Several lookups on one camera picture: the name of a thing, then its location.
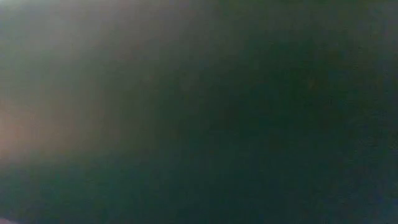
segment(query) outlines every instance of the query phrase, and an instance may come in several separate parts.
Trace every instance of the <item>dark background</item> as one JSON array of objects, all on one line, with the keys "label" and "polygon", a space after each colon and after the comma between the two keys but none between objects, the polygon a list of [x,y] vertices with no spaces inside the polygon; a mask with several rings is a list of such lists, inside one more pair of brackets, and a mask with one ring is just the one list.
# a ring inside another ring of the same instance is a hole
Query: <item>dark background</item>
[{"label": "dark background", "polygon": [[0,215],[398,222],[397,7],[0,1]]}]

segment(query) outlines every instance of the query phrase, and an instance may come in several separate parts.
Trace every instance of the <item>blurry surface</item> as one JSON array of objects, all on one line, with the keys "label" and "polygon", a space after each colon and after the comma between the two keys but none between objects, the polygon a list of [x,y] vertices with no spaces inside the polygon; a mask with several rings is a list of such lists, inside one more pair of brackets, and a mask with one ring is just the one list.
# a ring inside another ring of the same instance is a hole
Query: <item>blurry surface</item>
[{"label": "blurry surface", "polygon": [[396,222],[397,7],[0,1],[0,214]]},{"label": "blurry surface", "polygon": [[3,219],[3,218],[0,218],[0,223],[1,224],[17,224],[17,223],[14,223],[12,221],[9,221],[9,220]]}]

